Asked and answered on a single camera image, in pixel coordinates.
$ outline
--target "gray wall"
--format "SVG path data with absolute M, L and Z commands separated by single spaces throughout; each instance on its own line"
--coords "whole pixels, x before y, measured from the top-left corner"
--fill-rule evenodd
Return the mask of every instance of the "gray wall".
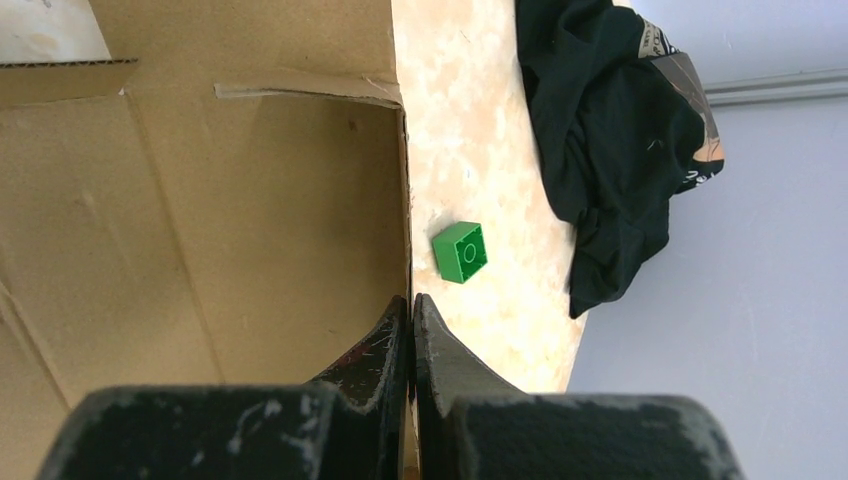
M 720 110 L 725 171 L 589 314 L 570 391 L 679 393 L 753 479 L 848 478 L 848 101 Z

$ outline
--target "green lego brick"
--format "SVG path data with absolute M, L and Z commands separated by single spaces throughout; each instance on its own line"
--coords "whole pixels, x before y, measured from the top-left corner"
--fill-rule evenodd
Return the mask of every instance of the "green lego brick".
M 442 278 L 465 283 L 487 261 L 483 227 L 479 223 L 457 222 L 433 238 L 433 251 Z

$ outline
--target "black cloth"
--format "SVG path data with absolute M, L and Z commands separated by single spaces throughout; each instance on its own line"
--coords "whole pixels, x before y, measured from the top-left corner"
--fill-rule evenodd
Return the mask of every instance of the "black cloth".
M 554 213 L 577 227 L 577 318 L 619 299 L 668 243 L 668 201 L 704 121 L 649 57 L 647 22 L 609 0 L 517 0 L 518 59 Z

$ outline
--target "brown cardboard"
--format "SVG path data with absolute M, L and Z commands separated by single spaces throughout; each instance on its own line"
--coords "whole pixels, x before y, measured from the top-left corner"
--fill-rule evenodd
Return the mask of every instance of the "brown cardboard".
M 390 2 L 92 7 L 137 63 L 0 69 L 4 472 L 95 388 L 304 381 L 409 288 Z

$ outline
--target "beige tabletop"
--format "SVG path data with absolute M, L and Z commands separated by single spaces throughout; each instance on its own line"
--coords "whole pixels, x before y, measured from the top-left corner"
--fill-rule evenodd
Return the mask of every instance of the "beige tabletop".
M 413 291 L 508 381 L 562 391 L 585 316 L 568 318 L 573 229 L 548 206 L 516 56 L 514 0 L 393 0 L 408 115 Z M 488 264 L 441 279 L 431 238 L 479 222 Z

